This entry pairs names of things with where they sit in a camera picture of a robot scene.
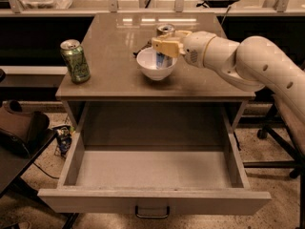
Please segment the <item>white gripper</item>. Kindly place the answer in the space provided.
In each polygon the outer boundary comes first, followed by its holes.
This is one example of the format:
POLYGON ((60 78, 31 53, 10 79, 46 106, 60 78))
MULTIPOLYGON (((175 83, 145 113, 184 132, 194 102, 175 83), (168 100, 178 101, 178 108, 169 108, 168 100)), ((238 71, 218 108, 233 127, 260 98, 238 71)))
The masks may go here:
POLYGON ((154 37, 152 47, 157 52, 172 58, 177 58, 180 54, 185 53, 184 59, 188 64, 203 68, 205 51, 215 38, 215 34, 207 31, 175 31, 174 36, 171 38, 154 37))

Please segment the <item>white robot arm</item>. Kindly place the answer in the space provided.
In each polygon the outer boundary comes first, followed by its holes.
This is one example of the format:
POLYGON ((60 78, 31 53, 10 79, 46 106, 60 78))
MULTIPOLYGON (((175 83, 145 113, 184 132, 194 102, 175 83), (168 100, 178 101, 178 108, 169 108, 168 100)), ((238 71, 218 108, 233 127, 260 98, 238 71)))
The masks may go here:
POLYGON ((172 58, 182 55, 188 64, 212 70, 240 90, 267 87, 305 121, 305 72, 265 37, 238 43, 207 31, 176 31, 153 38, 152 47, 172 58))

